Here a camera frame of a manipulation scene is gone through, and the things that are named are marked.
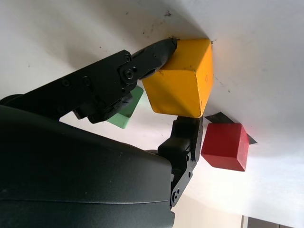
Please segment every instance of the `white surface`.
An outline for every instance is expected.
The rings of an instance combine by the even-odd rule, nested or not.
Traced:
[[[249,149],[245,173],[201,159],[186,193],[211,207],[303,228],[303,24],[300,0],[0,0],[0,97],[121,49],[134,52],[172,35],[208,36],[215,83],[206,114],[222,111],[241,122],[258,145]],[[154,114],[145,97],[126,130],[72,114],[63,121],[155,149],[173,119]]]
[[[173,228],[242,228],[242,216],[212,209],[183,194],[172,209]]]

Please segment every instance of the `black bracket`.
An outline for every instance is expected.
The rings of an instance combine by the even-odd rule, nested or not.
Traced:
[[[177,40],[168,38],[134,55],[123,50],[0,104],[55,120],[73,111],[78,119],[88,117],[93,124],[105,121],[130,103],[137,80],[161,68],[176,48]]]
[[[172,165],[171,200],[174,207],[192,178],[192,171],[200,158],[203,136],[203,117],[199,119],[178,116],[172,132],[158,148],[158,155]]]

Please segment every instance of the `green block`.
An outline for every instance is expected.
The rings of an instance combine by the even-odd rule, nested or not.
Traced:
[[[131,91],[131,94],[133,96],[133,100],[128,105],[128,107],[122,109],[119,113],[112,116],[107,120],[107,122],[112,123],[122,129],[126,128],[139,100],[143,95],[143,89],[137,86],[134,90]]]

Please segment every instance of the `red wooden block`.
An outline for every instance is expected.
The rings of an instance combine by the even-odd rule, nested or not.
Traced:
[[[201,155],[213,167],[245,171],[249,138],[242,124],[209,123]]]

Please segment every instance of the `dark mark on surface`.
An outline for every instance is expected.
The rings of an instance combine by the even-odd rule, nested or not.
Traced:
[[[167,12],[165,13],[165,15],[164,15],[165,17],[171,17],[172,16],[172,14],[170,13],[170,11],[169,10],[167,10]]]

